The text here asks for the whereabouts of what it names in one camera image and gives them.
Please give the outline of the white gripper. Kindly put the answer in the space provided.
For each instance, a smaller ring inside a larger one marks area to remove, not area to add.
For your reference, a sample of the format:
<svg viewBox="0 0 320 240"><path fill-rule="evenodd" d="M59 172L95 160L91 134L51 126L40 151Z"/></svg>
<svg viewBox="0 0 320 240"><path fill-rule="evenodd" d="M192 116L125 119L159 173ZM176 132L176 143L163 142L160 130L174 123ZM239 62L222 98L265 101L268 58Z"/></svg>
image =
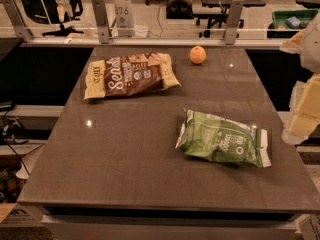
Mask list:
<svg viewBox="0 0 320 240"><path fill-rule="evenodd" d="M282 52L299 54L301 66L320 73L320 13L301 30L285 40ZM313 74L306 82L297 81L289 102L288 119L284 123L282 139L290 145L307 140L320 124L320 74Z"/></svg>

